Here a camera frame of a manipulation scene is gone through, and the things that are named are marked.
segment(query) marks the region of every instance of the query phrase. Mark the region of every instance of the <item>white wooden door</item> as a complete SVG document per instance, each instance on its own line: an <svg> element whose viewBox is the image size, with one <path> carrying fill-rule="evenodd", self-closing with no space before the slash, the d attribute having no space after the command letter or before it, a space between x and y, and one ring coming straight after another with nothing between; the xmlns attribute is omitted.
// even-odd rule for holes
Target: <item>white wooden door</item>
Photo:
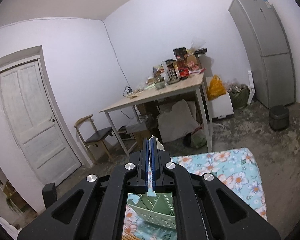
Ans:
<svg viewBox="0 0 300 240"><path fill-rule="evenodd" d="M30 166L44 184L60 184L81 164L53 115L38 61L0 73L0 86L10 128Z"/></svg>

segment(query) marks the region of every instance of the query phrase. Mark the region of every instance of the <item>table covered with floral cloth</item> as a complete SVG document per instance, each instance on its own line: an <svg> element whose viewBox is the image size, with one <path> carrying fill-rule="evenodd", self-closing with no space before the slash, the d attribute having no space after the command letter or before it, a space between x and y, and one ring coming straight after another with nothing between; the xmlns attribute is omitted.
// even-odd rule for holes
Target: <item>table covered with floral cloth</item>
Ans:
<svg viewBox="0 0 300 240"><path fill-rule="evenodd" d="M265 194L262 188L259 168L249 149L240 148L172 157L171 161L184 166L190 173L202 175L210 172L214 174L260 216L265 220L267 219ZM139 201L139 197L134 194L129 194L128 199L131 199L134 203ZM127 205L126 207L123 235L133 235L142 240L177 239L175 229L148 223L133 208L133 205Z"/></svg>

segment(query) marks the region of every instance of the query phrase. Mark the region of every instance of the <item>trash can lid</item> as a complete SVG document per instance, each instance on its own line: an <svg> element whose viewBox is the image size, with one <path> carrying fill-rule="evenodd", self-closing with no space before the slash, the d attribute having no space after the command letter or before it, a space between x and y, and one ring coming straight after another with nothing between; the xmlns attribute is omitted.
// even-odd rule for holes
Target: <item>trash can lid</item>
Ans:
<svg viewBox="0 0 300 240"><path fill-rule="evenodd" d="M286 106L274 106L269 109L269 116L273 119L289 117L289 109Z"/></svg>

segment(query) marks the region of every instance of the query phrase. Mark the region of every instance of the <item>chair backrest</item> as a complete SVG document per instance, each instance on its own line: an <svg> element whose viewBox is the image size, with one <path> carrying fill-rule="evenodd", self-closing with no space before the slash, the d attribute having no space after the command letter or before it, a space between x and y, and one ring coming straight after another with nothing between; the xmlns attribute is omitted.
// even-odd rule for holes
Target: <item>chair backrest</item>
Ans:
<svg viewBox="0 0 300 240"><path fill-rule="evenodd" d="M91 117L93 117L93 114L90 114L90 115L88 115L88 116L85 116L85 117L83 117L83 118L80 118L80 119L79 119L78 121L76 121L75 124L74 124L74 128L76 128L76 130L77 130L77 132L78 132L78 134L79 134L79 137L81 138L81 140L83 141L83 143L85 143L85 141L84 141L84 139L83 139L83 137L82 137L82 135L81 135L81 133L80 133L80 131L79 131L79 127L78 127L80 124L82 124L83 122L85 122L86 120L89 119L89 121L91 122L91 125L92 125L93 129L95 130L95 132L98 131L98 130L97 130L97 127L95 126L95 124L94 124L94 122L92 121Z"/></svg>

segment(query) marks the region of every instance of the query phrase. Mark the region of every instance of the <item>refrigerator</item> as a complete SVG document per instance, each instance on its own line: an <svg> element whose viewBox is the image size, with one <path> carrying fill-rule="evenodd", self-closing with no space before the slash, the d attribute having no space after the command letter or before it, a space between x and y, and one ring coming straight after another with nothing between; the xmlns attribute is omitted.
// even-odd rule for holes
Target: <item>refrigerator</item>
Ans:
<svg viewBox="0 0 300 240"><path fill-rule="evenodd" d="M229 12L247 51L257 99L267 108L295 102L292 57L268 0L233 0Z"/></svg>

